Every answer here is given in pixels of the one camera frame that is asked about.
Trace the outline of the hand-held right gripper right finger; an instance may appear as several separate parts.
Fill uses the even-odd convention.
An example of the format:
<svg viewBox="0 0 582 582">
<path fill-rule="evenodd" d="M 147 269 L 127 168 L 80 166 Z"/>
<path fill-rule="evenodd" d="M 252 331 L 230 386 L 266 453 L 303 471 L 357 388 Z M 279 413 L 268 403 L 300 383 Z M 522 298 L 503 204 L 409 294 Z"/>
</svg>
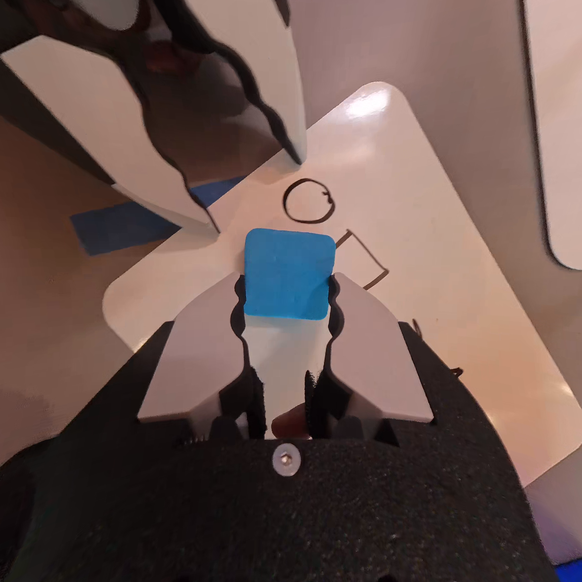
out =
<svg viewBox="0 0 582 582">
<path fill-rule="evenodd" d="M 391 421 L 430 424 L 434 413 L 397 318 L 342 273 L 329 280 L 331 338 L 317 379 L 306 379 L 315 440 L 397 440 Z"/>
</svg>

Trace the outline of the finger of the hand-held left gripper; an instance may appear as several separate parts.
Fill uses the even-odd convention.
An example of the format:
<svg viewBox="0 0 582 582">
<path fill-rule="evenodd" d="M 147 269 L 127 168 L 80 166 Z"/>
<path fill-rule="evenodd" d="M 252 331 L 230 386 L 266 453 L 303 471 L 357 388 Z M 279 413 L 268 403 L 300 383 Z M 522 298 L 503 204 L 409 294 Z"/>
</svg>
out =
<svg viewBox="0 0 582 582">
<path fill-rule="evenodd" d="M 111 58 L 40 35 L 2 62 L 113 180 L 113 188 L 186 229 L 219 228 L 184 174 L 155 148 L 142 102 Z"/>
<path fill-rule="evenodd" d="M 287 1 L 157 1 L 178 44 L 215 53 L 295 164 L 307 158 L 303 88 Z"/>
</svg>

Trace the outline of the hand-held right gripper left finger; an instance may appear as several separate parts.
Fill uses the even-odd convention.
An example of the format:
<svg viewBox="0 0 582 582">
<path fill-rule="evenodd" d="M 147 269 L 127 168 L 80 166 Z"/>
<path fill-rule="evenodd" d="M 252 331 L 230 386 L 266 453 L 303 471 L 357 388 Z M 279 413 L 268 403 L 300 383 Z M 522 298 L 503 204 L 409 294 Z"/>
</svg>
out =
<svg viewBox="0 0 582 582">
<path fill-rule="evenodd" d="M 243 439 L 264 440 L 264 385 L 252 367 L 244 275 L 230 273 L 193 299 L 172 322 L 137 418 L 186 420 L 195 440 L 209 440 L 219 418 Z"/>
</svg>

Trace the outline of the white whiteboard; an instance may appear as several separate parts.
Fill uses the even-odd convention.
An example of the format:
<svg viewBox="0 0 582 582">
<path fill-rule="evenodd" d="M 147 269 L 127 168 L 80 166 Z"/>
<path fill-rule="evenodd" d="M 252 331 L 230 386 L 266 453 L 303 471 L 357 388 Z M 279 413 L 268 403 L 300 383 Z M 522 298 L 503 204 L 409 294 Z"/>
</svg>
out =
<svg viewBox="0 0 582 582">
<path fill-rule="evenodd" d="M 365 286 L 461 381 L 523 486 L 581 445 L 581 407 L 469 217 L 404 95 L 368 83 L 211 205 L 221 233 L 182 229 L 107 288 L 108 326 L 137 351 L 196 296 L 243 271 L 255 228 L 338 241 L 335 270 Z"/>
</svg>

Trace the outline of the blue whiteboard eraser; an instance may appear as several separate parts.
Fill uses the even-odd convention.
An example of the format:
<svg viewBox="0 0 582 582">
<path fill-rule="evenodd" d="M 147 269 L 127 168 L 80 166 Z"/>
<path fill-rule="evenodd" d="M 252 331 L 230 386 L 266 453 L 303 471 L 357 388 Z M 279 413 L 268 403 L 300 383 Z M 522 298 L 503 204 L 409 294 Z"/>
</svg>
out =
<svg viewBox="0 0 582 582">
<path fill-rule="evenodd" d="M 244 246 L 245 315 L 323 320 L 335 256 L 328 235 L 252 229 Z"/>
</svg>

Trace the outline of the person's left hand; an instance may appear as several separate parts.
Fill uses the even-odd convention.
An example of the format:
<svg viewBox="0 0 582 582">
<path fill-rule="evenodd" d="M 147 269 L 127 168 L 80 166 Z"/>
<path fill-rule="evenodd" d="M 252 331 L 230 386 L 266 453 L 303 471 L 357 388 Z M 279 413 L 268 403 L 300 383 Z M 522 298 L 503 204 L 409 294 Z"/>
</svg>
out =
<svg viewBox="0 0 582 582">
<path fill-rule="evenodd" d="M 145 44 L 142 55 L 150 73 L 178 77 L 195 74 L 207 56 L 169 40 Z"/>
</svg>

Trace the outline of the blue tape strip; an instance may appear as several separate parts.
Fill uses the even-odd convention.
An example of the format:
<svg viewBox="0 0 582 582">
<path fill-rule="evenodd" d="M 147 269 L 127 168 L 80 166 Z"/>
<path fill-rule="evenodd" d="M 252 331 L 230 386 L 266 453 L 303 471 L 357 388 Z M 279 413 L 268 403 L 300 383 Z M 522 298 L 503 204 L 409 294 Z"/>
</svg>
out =
<svg viewBox="0 0 582 582">
<path fill-rule="evenodd" d="M 231 178 L 190 184 L 189 195 L 209 208 L 248 175 L 247 172 Z M 180 232 L 178 225 L 131 200 L 73 214 L 69 221 L 80 247 L 91 257 L 161 243 Z M 198 230 L 187 231 L 187 234 L 192 237 L 195 247 L 214 242 L 209 235 Z"/>
</svg>

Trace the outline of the white metal desk stand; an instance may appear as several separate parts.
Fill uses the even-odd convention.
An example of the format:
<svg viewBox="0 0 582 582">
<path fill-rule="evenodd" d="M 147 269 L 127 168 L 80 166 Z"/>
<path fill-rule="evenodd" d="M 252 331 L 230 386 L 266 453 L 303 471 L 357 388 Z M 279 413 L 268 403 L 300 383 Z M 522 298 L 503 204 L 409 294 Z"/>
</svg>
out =
<svg viewBox="0 0 582 582">
<path fill-rule="evenodd" d="M 550 249 L 581 270 L 581 1 L 524 1 Z"/>
</svg>

